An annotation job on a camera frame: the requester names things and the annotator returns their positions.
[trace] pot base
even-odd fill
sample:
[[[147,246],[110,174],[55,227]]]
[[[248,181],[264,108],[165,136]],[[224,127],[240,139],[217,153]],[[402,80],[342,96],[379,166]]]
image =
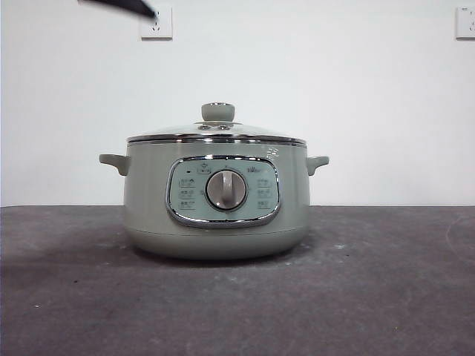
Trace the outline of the pot base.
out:
[[[298,244],[308,232],[306,227],[265,234],[174,235],[156,234],[125,228],[137,247],[167,257],[189,260],[236,260],[266,256]]]

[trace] control panel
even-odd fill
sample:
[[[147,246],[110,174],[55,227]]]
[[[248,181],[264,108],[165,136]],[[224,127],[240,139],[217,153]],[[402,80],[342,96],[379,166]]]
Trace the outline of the control panel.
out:
[[[268,223],[280,198],[278,172],[269,160],[208,155],[172,165],[166,206],[184,225],[236,228]]]

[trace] glass lid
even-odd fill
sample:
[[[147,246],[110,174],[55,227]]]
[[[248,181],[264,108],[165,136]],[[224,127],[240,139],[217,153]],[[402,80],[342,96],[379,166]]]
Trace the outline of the glass lid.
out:
[[[127,142],[143,141],[177,141],[187,142],[190,140],[205,141],[244,141],[244,142],[290,142],[305,145],[302,139],[284,136],[281,133],[270,131],[256,126],[243,125],[233,122],[235,117],[234,105],[225,102],[212,102],[201,107],[202,122],[194,124],[164,128],[158,131],[133,136]]]

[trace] gray countertop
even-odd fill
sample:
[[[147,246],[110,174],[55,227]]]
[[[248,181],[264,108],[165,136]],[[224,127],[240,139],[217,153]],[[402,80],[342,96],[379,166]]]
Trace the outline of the gray countertop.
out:
[[[213,263],[121,216],[1,210],[2,355],[475,355],[475,207],[314,207],[293,250]]]

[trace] electrical outlet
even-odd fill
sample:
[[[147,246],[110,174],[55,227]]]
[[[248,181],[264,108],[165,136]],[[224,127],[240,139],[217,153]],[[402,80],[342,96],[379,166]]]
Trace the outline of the electrical outlet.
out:
[[[458,7],[456,38],[475,39],[475,7]]]
[[[172,39],[173,26],[171,5],[151,5],[155,19],[140,19],[140,37],[142,39]]]

